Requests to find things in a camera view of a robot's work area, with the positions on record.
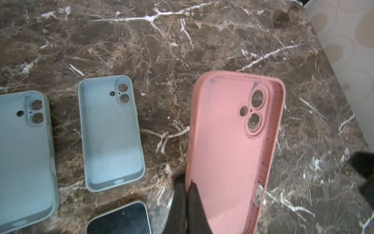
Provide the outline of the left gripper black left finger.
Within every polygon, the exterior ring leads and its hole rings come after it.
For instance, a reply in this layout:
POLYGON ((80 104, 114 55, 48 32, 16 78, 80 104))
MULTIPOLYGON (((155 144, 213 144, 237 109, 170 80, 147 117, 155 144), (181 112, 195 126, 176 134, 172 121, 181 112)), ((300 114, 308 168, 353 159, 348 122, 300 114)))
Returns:
POLYGON ((187 196, 185 174, 173 181, 173 198, 163 234, 185 234, 187 231, 187 196))

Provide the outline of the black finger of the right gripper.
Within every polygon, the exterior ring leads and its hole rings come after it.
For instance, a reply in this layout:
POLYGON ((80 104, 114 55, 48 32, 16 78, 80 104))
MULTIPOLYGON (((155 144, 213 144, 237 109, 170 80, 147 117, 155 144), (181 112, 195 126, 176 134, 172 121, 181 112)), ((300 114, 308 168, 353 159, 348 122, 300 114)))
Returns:
POLYGON ((365 179, 358 187, 360 194, 374 208, 374 154, 370 152, 355 152, 349 159, 349 164, 365 179))

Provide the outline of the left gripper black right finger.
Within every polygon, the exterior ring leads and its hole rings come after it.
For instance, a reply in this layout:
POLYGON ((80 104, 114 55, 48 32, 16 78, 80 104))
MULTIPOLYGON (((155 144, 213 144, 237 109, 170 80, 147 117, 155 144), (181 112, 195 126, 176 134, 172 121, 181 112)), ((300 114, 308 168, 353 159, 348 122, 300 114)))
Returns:
POLYGON ((194 182, 187 193, 187 234, 212 234, 197 184, 194 182))

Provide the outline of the black smartphone white rim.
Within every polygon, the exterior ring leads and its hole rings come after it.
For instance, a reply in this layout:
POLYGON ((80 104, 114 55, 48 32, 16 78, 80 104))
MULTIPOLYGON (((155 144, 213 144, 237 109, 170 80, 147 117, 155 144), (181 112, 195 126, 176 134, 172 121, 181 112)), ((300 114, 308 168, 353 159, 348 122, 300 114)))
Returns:
POLYGON ((87 234, 151 234, 146 205, 134 201, 93 218, 87 234))

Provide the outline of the pink phone case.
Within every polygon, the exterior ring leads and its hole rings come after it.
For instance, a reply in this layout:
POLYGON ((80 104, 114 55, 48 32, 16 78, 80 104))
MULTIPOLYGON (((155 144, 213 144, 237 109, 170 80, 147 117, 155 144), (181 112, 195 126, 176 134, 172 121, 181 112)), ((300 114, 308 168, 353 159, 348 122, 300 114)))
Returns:
POLYGON ((195 83, 186 188, 197 185, 213 233, 255 233, 284 103, 278 78, 212 71, 195 83))

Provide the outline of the light blue phone case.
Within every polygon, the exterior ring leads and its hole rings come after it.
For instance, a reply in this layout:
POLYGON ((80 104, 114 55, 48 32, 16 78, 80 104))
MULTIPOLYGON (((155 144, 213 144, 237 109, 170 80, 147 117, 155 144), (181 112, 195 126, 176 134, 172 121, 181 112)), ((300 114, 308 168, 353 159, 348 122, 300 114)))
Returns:
POLYGON ((1 95, 1 233, 48 219, 59 203, 48 98, 1 95))

